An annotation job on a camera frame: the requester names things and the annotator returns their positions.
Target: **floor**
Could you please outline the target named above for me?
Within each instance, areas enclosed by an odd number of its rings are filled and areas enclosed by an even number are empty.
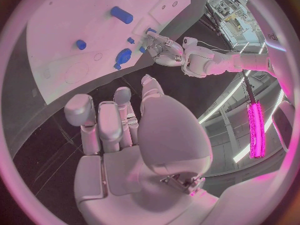
[[[183,37],[194,37],[228,49],[220,37],[200,22],[179,38],[179,43]],[[156,78],[166,95],[183,103],[197,118],[219,97],[236,75],[226,72],[200,79],[184,75],[180,67],[154,64],[91,91],[89,95],[93,97],[95,107],[102,101],[111,101],[115,90],[126,86],[131,89],[131,104],[140,119],[140,81],[145,74]],[[77,209],[73,188],[77,164],[83,155],[80,129],[66,121],[62,108],[30,136],[13,159],[29,189],[52,213],[69,225],[86,224]],[[4,198],[8,205],[7,213],[10,215],[6,224],[32,224],[18,211],[8,193]]]

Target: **white robotic arm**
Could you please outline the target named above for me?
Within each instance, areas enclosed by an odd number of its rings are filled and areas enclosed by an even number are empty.
[[[197,46],[198,40],[192,37],[183,39],[182,47],[168,37],[148,31],[148,51],[157,64],[176,67],[181,66],[184,74],[191,77],[205,78],[225,71],[241,72],[245,70],[264,71],[275,76],[269,55],[240,54],[228,52],[222,54],[206,47]]]

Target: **light strip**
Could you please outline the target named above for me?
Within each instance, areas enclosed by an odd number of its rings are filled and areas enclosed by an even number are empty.
[[[265,47],[266,43],[264,42],[263,45],[261,46],[261,49],[259,51],[258,54],[262,54],[263,50],[264,50],[264,47]]]
[[[240,54],[245,50],[245,48],[248,46],[249,42],[242,48],[242,50],[239,52]]]
[[[286,52],[287,50],[285,50],[283,47],[279,47],[279,46],[275,46],[275,45],[272,45],[270,43],[268,43],[267,41],[265,41],[265,44],[267,44],[269,47],[271,48],[274,48],[274,49],[277,49],[277,50],[280,50],[280,51],[284,51]]]
[[[248,76],[250,74],[251,70],[248,70],[246,72],[246,76]],[[204,118],[202,118],[199,121],[199,124],[204,123],[211,115],[213,115],[217,110],[219,110],[220,107],[223,106],[224,103],[227,102],[228,99],[230,99],[230,97],[236,92],[236,90],[238,90],[238,88],[241,86],[241,84],[244,82],[245,78],[242,78],[238,84],[236,85],[236,87],[227,95],[227,97],[225,97],[225,99],[219,103],[219,105],[217,105],[213,110],[211,110]]]
[[[273,111],[270,115],[270,117],[268,118],[268,120],[266,121],[266,123],[264,124],[264,132],[266,133],[267,130],[269,129],[269,127],[272,124],[272,115],[275,112],[275,110],[277,109],[277,107],[279,106],[279,104],[283,101],[284,99],[284,91],[281,90],[280,94],[278,96],[277,102],[273,108]],[[238,161],[240,161],[243,157],[245,157],[248,153],[250,152],[250,144],[248,144],[241,152],[239,152],[238,155],[236,155],[233,160],[237,163]]]

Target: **blue cylinder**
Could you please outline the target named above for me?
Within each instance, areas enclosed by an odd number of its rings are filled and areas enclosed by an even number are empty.
[[[110,10],[110,14],[117,19],[121,20],[125,24],[130,24],[134,20],[134,16],[132,16],[129,12],[124,11],[118,6],[113,7]]]
[[[77,48],[79,48],[80,50],[83,50],[87,47],[87,43],[82,40],[77,40],[76,45],[77,45]]]

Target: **magenta light bar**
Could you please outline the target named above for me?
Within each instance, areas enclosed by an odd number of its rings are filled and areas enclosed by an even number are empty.
[[[266,151],[264,117],[259,101],[248,105],[248,118],[250,128],[250,153],[251,159],[263,158]]]

